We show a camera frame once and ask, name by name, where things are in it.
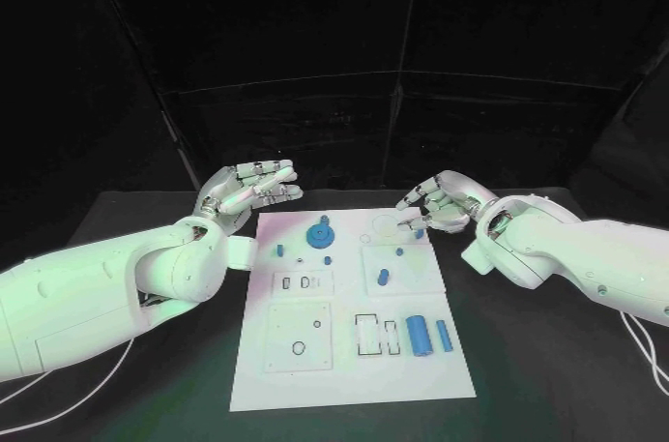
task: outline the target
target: robotic hand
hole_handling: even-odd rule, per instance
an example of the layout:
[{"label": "robotic hand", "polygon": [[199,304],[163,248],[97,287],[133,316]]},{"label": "robotic hand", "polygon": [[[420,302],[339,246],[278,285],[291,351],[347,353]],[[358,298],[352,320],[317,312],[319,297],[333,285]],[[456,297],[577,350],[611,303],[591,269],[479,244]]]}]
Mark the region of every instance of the robotic hand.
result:
[{"label": "robotic hand", "polygon": [[581,221],[548,197],[499,198],[454,171],[421,183],[397,209],[422,196],[430,213],[402,221],[399,229],[456,233],[474,220],[476,240],[463,258],[482,275],[496,268],[516,285],[535,289],[558,274],[594,302],[669,326],[669,231]]},{"label": "robotic hand", "polygon": [[[297,199],[293,162],[219,170],[173,225],[27,259],[0,274],[0,381],[72,365],[193,309],[257,242],[232,236],[251,208]],[[140,302],[140,292],[150,295]]]}]

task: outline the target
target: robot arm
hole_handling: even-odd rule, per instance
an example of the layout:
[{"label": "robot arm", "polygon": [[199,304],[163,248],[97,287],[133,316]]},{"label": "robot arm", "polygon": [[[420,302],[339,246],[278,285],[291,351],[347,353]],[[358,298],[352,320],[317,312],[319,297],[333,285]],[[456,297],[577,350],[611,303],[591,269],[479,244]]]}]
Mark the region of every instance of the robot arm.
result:
[{"label": "robot arm", "polygon": [[453,171],[425,181],[397,208],[422,195],[431,213],[404,221],[399,228],[458,232],[474,220],[476,240],[463,258],[483,275],[496,268],[516,285],[535,289],[558,274],[594,302],[669,326],[668,231],[617,221],[581,221],[535,195],[497,198]]},{"label": "robot arm", "polygon": [[[0,381],[72,365],[193,309],[255,240],[232,236],[251,208],[300,198],[291,161],[223,168],[173,225],[49,253],[0,274]],[[138,292],[151,294],[140,303]]]}]

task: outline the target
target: black table surface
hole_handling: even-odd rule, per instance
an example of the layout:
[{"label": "black table surface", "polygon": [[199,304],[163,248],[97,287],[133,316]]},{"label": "black table surface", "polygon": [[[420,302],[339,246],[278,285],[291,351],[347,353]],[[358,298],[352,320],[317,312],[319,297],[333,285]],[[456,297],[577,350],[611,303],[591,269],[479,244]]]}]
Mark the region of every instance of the black table surface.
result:
[{"label": "black table surface", "polygon": [[[565,189],[497,194],[531,192],[548,195],[584,217]],[[195,192],[104,192],[69,244],[172,224],[189,214],[195,196]],[[311,191],[262,211],[388,208],[402,196],[401,191]],[[239,235],[255,235],[257,218]],[[655,386],[617,311],[593,303],[561,277],[528,290],[496,271],[480,276],[460,257],[471,240],[471,227],[457,235],[431,231],[476,398],[229,413],[248,283],[248,273],[229,270],[216,296],[137,338],[118,372],[84,405],[46,426],[7,438],[662,440],[669,398]],[[669,329],[646,324],[666,363]],[[98,385],[123,349],[124,345],[55,371],[3,405],[0,427],[32,423],[68,408]],[[30,379],[3,383],[0,396]]]}]

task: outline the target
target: white board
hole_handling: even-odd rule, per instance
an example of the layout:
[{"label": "white board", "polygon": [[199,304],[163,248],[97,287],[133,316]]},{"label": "white board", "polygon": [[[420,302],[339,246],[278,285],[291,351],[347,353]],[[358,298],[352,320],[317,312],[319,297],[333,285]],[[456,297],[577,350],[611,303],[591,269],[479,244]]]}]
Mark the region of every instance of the white board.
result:
[{"label": "white board", "polygon": [[[322,215],[335,242],[319,250],[307,230]],[[397,231],[398,222],[418,215],[409,208],[260,216],[229,411],[476,396],[430,237]],[[381,286],[384,268],[389,278]],[[428,324],[434,353],[427,357],[411,353],[405,319],[415,314]],[[368,315],[376,316],[378,330]],[[440,342],[441,319],[450,352]],[[359,355],[360,334],[365,350],[376,351],[371,342],[381,341],[381,354]]]}]

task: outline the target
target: white cable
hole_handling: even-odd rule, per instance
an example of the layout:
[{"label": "white cable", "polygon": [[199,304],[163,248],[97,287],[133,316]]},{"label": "white cable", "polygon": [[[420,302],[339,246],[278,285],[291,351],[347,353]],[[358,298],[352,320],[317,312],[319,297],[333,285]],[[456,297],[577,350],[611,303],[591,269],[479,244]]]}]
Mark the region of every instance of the white cable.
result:
[{"label": "white cable", "polygon": [[102,380],[102,382],[98,384],[98,387],[91,391],[91,394],[84,397],[65,411],[62,411],[56,416],[52,416],[46,420],[37,421],[36,423],[30,423],[29,425],[13,427],[12,429],[4,429],[0,431],[0,435],[4,434],[12,434],[12,432],[19,432],[20,430],[30,429],[32,427],[46,425],[52,421],[55,421],[61,416],[66,415],[95,394],[95,392],[101,389],[102,385],[107,383],[108,379],[114,375],[115,371],[118,370],[118,367],[121,366],[123,360],[125,359],[125,356],[128,355],[130,352],[130,347],[133,346],[134,339],[130,339],[128,346],[125,347],[125,351],[123,352],[121,358],[118,359],[118,362],[111,369],[111,372],[107,375],[107,378]]},{"label": "white cable", "polygon": [[630,326],[630,323],[627,322],[627,318],[624,317],[624,313],[623,311],[620,312],[620,317],[623,318],[623,322],[624,322],[624,326],[627,327],[627,331],[630,332],[632,334],[632,337],[634,338],[634,341],[639,345],[639,348],[642,349],[642,351],[644,352],[644,355],[646,355],[646,359],[650,363],[650,367],[652,367],[652,377],[655,378],[655,384],[657,385],[660,391],[665,393],[665,395],[669,397],[669,391],[665,389],[665,386],[662,385],[662,382],[659,381],[659,376],[657,376],[657,372],[662,374],[662,377],[669,381],[669,377],[666,376],[666,373],[665,371],[662,370],[662,368],[657,366],[657,357],[655,356],[655,344],[652,343],[652,339],[650,339],[650,335],[649,335],[649,331],[646,330],[644,326],[642,325],[642,323],[639,322],[639,319],[636,318],[636,316],[633,316],[630,314],[630,317],[632,319],[634,320],[634,322],[637,323],[637,326],[639,328],[642,329],[642,332],[644,333],[644,336],[646,336],[646,340],[647,340],[647,346],[649,346],[649,349],[650,349],[650,354],[646,352],[646,348],[644,348],[644,345],[642,344],[642,341],[637,337],[637,335],[634,334],[634,331],[632,329],[632,326]]},{"label": "white cable", "polygon": [[48,371],[45,372],[33,381],[30,381],[29,384],[26,384],[13,394],[10,394],[9,396],[6,396],[1,400],[0,400],[0,405],[7,401],[7,400],[12,400],[12,398],[14,398],[29,387],[32,387],[33,384],[36,384],[52,372]]}]

